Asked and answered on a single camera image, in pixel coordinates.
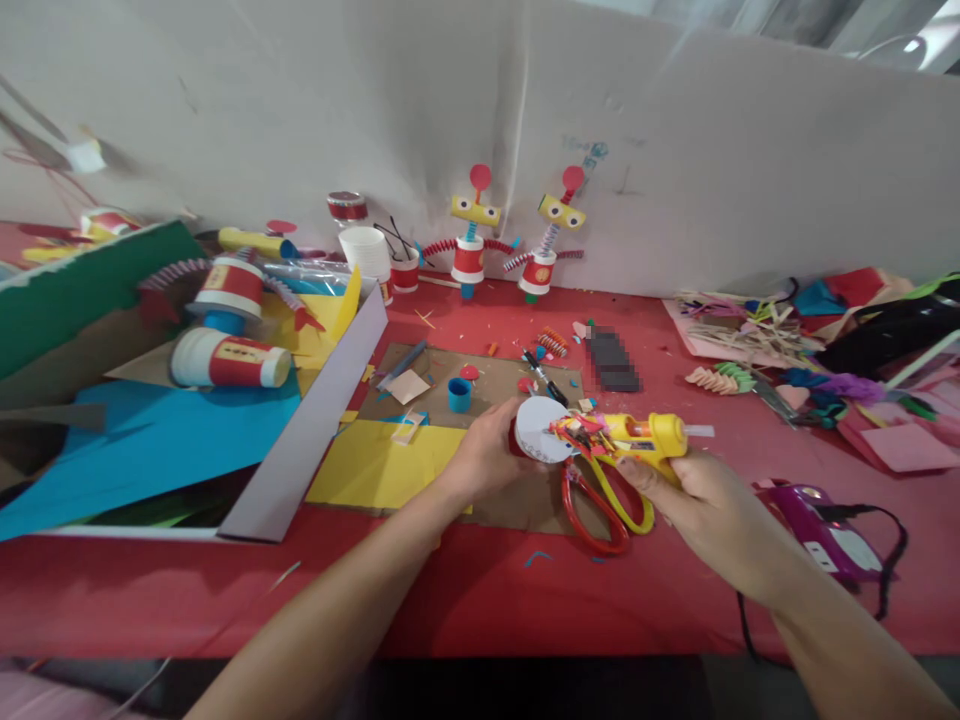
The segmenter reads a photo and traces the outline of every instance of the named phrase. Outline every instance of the red tablecloth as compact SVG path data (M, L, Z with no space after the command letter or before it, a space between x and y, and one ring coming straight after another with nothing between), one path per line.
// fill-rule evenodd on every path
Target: red tablecloth
M433 330L414 310L426 314ZM512 283L485 282L461 304L456 290L421 283L398 295L377 350L389 342L485 353L531 343L544 325L615 327L644 379L642 394L595 391L582 345L565 361L582 368L589 396L607 410L676 412L716 426L695 444L724 457L745 482L811 482L837 502L871 503L900 516L910 547L898 567L885 625L916 654L960 653L960 473L896 480L877 472L835 433L794 431L754 395L719 397L683 376L698 364L682 349L657 300L554 289L527 306ZM360 390L351 407L359 407ZM0 654L224 656L381 520L315 506L300 509L278 546L26 537L0 545ZM881 517L856 522L880 552L896 539ZM550 559L535 558L535 552ZM264 591L294 562L280 587ZM862 602L876 604L876 588ZM776 652L765 613L750 611L754 641ZM229 628L223 626L236 618ZM454 525L398 614L383 651L394 656L733 653L743 650L733 591L663 522L620 559L598 562L575 538Z

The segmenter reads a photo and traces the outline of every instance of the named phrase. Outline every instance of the yellow scissors handle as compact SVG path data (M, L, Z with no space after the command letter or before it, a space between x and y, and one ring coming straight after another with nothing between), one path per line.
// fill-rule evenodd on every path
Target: yellow scissors handle
M600 463L597 462L598 459L602 462L605 462L607 465L613 465L614 467L616 467L617 461L608 455L600 455L599 458L590 455L586 458L587 462L590 464L590 467L593 468L593 472L597 476L597 480L600 482L600 487L603 488L603 494L607 496L607 502L610 503L610 507L614 509L617 515L620 516L620 519L623 520L623 524L626 525L633 533L637 535L646 535L648 532L653 530L653 503L647 500L643 495L640 495L640 501L643 503L643 521L639 525L635 523L633 518L630 517L629 513L627 513L626 509L624 509L620 502L620 498L618 498L617 494L613 491L613 487L611 487L610 481L607 480L607 476L603 472L603 468L601 468Z

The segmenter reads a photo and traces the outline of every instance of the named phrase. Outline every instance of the gray cardboard strip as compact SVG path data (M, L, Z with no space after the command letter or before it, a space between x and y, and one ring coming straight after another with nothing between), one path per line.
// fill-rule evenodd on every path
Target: gray cardboard strip
M220 535L283 540L386 326L383 298L373 292L220 526Z

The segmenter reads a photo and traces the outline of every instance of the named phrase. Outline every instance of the electrical cord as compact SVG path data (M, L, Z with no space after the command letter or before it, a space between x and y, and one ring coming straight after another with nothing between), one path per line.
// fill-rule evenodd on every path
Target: electrical cord
M886 559L884 559L883 564L880 567L880 578L877 589L879 603L877 606L877 612L874 613L873 617L877 622L882 621L887 617L887 614L890 610L889 595L890 582L893 580L893 571L907 550L907 544L910 541L910 534L903 526L903 523L900 522L900 518L886 508L878 507L876 505L820 505L817 506L816 510L824 522L839 522L841 520L850 520L865 513L879 512L883 513L897 524L897 542L890 551L890 554L887 555ZM753 638L750 636L750 624L747 622L747 609L743 593L739 591L737 592L737 606L740 610L740 631L743 634L743 644L746 646L747 653L750 655L750 658L755 663L765 662L770 665L777 665L779 667L792 669L791 665L764 657L757 651L756 647L754 647Z

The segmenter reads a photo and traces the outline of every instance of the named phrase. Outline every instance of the white backdrop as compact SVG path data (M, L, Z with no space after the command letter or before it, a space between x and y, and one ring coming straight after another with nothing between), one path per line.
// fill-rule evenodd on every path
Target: white backdrop
M427 243L463 232L449 196L487 162L505 240L533 247L541 194L597 148L587 224L557 244L587 258L556 285L748 290L960 260L960 81L760 38L559 0L16 0L0 70L121 154L81 178L98 199L155 219L281 218L332 247L323 198L357 189ZM2 91L0 109L62 149ZM0 218L69 222L41 171L3 159Z

